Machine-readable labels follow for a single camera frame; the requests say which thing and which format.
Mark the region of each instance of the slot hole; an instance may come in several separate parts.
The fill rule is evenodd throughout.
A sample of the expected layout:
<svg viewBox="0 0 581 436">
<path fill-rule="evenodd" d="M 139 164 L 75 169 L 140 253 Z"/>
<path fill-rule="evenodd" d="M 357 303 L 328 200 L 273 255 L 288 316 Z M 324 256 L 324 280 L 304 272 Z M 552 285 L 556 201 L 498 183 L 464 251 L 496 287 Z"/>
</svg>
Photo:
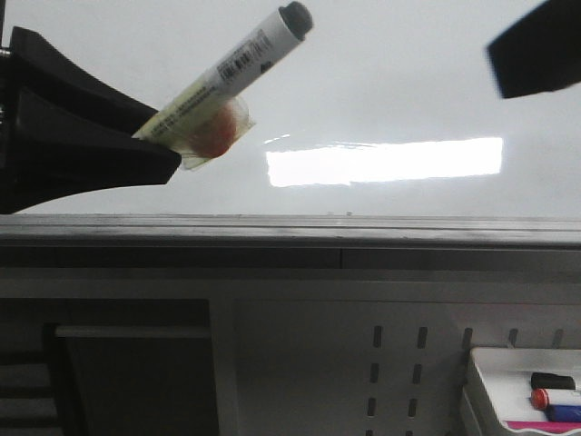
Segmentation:
<svg viewBox="0 0 581 436">
<path fill-rule="evenodd" d="M 471 328 L 464 329 L 464 336 L 462 336 L 462 350 L 469 350 L 470 344 L 472 343 L 472 333 L 474 331 Z"/>
<path fill-rule="evenodd" d="M 418 412 L 418 400 L 412 398 L 411 400 L 409 400 L 408 416 L 410 418 L 414 418 L 417 412 Z"/>
<path fill-rule="evenodd" d="M 553 343 L 551 344 L 552 348 L 561 348 L 561 342 L 563 342 L 563 336 L 565 332 L 563 329 L 559 329 L 555 332 L 555 336 L 553 337 Z"/>
<path fill-rule="evenodd" d="M 414 365 L 414 373 L 411 377 L 411 382 L 413 384 L 420 384 L 421 383 L 421 371 L 422 371 L 423 367 L 421 365 L 421 363 L 416 363 Z"/>
<path fill-rule="evenodd" d="M 369 398 L 367 401 L 367 416 L 370 418 L 375 416 L 375 408 L 377 407 L 377 401 L 375 398 Z"/>
<path fill-rule="evenodd" d="M 372 383 L 377 383 L 379 380 L 379 364 L 371 364 L 371 374 L 369 375 L 369 381 Z"/>
<path fill-rule="evenodd" d="M 517 346 L 518 329 L 511 329 L 508 333 L 508 344 L 511 347 Z"/>
<path fill-rule="evenodd" d="M 373 329 L 373 346 L 375 348 L 381 348 L 381 334 L 383 328 L 380 325 L 376 325 Z"/>
<path fill-rule="evenodd" d="M 418 348 L 426 348 L 426 342 L 428 341 L 428 327 L 420 327 L 418 330 Z"/>
</svg>

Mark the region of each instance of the white surface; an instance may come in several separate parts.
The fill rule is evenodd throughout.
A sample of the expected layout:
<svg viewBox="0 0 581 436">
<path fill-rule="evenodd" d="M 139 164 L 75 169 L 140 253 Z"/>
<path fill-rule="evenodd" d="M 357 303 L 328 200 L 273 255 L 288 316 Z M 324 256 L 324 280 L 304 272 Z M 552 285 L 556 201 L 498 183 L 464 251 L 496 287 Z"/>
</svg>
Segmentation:
<svg viewBox="0 0 581 436">
<path fill-rule="evenodd" d="M 166 186 L 87 193 L 28 212 L 581 215 L 581 85 L 503 101 L 484 51 L 539 1 L 304 3 L 315 29 L 243 93 L 258 124 L 225 156 L 178 171 Z M 39 31 L 89 73 L 161 107 L 279 5 L 8 0 L 5 42 L 12 25 Z M 418 153 L 416 162 L 385 162 L 384 181 L 277 187 L 266 157 L 336 144 L 374 149 L 489 137 L 504 145 L 499 173 L 486 175 L 406 177 L 432 164 L 432 154 Z M 335 165 L 329 158 L 302 171 Z M 390 167 L 403 176 L 393 180 Z"/>
<path fill-rule="evenodd" d="M 523 433 L 502 429 L 500 421 L 548 421 L 546 415 L 536 411 L 530 403 L 530 376 L 533 372 L 553 372 L 581 380 L 580 350 L 476 348 L 470 355 L 474 362 L 471 368 L 477 371 L 496 414 L 496 417 L 486 418 L 496 423 L 499 434 Z M 526 434 L 529 433 L 548 434 L 543 431 L 527 431 Z M 581 431 L 567 434 L 581 434 Z"/>
</svg>

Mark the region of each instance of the black object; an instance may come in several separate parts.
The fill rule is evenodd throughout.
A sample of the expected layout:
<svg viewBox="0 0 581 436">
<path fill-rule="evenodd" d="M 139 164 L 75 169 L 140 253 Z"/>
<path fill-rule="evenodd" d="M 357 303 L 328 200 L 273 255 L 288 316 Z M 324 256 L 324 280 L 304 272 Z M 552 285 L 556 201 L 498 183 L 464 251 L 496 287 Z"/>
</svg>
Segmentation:
<svg viewBox="0 0 581 436">
<path fill-rule="evenodd" d="M 533 389 L 576 389 L 575 380 L 572 377 L 550 372 L 533 372 L 530 387 Z"/>
<path fill-rule="evenodd" d="M 54 391 L 44 379 L 46 358 L 39 351 L 3 352 L 0 355 L 0 434 L 37 434 L 44 430 L 53 434 L 61 429 L 56 414 L 50 410 Z"/>
<path fill-rule="evenodd" d="M 292 2 L 279 9 L 284 24 L 297 39 L 305 40 L 305 35 L 312 29 L 313 22 L 309 9 L 299 2 Z"/>
<path fill-rule="evenodd" d="M 164 184 L 181 162 L 132 138 L 154 109 L 99 82 L 31 30 L 15 27 L 0 53 L 0 103 L 0 213 L 75 193 Z"/>
<path fill-rule="evenodd" d="M 43 348 L 54 392 L 58 424 L 64 436 L 87 436 L 81 393 L 74 378 L 66 343 L 55 335 L 57 327 L 56 324 L 43 327 Z"/>
<path fill-rule="evenodd" d="M 499 36 L 488 54 L 504 98 L 581 81 L 581 1 L 544 2 Z"/>
</svg>

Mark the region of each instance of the pink marker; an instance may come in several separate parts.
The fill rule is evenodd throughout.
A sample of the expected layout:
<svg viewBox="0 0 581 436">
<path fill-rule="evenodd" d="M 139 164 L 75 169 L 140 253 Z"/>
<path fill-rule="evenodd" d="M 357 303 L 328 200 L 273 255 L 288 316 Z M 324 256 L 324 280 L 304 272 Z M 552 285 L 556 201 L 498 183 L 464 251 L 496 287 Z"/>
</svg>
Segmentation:
<svg viewBox="0 0 581 436">
<path fill-rule="evenodd" d="M 567 433 L 581 429 L 581 422 L 548 422 L 548 421 L 505 421 L 512 430 L 541 430 L 549 433 Z"/>
</svg>

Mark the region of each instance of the red marker cap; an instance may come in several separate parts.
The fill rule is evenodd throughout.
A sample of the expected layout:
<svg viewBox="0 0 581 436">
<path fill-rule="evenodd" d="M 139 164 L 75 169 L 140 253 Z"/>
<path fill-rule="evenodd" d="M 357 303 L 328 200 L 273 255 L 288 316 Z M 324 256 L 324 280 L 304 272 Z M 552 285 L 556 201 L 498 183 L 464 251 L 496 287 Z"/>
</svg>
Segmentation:
<svg viewBox="0 0 581 436">
<path fill-rule="evenodd" d="M 545 389 L 535 389 L 530 394 L 530 402 L 538 411 L 543 411 L 548 406 L 548 393 Z"/>
</svg>

